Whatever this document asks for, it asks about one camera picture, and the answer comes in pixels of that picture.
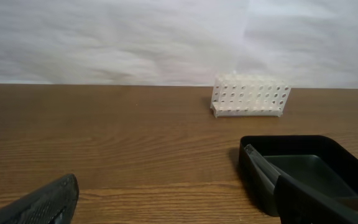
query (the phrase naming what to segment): black object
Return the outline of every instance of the black object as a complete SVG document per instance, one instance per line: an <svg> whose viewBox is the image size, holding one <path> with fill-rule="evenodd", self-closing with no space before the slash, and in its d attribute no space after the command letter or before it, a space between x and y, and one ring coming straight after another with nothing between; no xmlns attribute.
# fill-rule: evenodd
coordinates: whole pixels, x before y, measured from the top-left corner
<svg viewBox="0 0 358 224"><path fill-rule="evenodd" d="M358 211L358 160L337 142L324 136L245 136L239 167L268 215L278 216L274 195L245 152L248 144L302 184Z"/></svg>
<svg viewBox="0 0 358 224"><path fill-rule="evenodd" d="M0 224L69 224L78 194L74 174L65 175L0 209Z"/></svg>
<svg viewBox="0 0 358 224"><path fill-rule="evenodd" d="M358 224L358 213L287 176L278 177L274 197L282 224Z"/></svg>

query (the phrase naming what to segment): black container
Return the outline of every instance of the black container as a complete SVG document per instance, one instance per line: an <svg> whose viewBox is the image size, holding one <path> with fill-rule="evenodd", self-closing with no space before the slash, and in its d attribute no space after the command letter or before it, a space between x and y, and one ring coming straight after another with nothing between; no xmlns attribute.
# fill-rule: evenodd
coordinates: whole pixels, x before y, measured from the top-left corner
<svg viewBox="0 0 358 224"><path fill-rule="evenodd" d="M278 216L275 199L244 150L248 144L296 180L358 211L358 159L336 141L325 136L245 136L239 167L266 214Z"/></svg>

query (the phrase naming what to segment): white perforated rack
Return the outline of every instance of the white perforated rack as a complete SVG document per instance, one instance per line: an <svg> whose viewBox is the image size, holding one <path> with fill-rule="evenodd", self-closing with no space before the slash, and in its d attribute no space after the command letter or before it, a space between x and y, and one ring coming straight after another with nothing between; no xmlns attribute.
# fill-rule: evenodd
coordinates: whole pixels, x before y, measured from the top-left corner
<svg viewBox="0 0 358 224"><path fill-rule="evenodd" d="M216 77L211 109L218 116L281 116L291 86L266 76Z"/></svg>

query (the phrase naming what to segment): wall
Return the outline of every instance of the wall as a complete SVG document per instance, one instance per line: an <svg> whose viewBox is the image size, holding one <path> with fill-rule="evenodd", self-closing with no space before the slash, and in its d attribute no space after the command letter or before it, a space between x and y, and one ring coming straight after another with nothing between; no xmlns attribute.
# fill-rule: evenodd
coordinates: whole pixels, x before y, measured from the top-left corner
<svg viewBox="0 0 358 224"><path fill-rule="evenodd" d="M358 1L0 1L0 83L358 88Z"/></svg>

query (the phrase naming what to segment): brown tabletop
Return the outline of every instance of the brown tabletop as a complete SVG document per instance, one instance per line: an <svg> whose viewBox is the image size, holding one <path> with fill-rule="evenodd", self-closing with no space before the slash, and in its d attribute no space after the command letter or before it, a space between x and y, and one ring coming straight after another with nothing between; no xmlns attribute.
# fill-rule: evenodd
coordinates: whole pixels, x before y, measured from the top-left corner
<svg viewBox="0 0 358 224"><path fill-rule="evenodd" d="M216 119L211 93L0 85L0 207L74 173L73 223L280 223L244 190L241 137L322 134L358 158L358 90L292 89L281 118Z"/></svg>

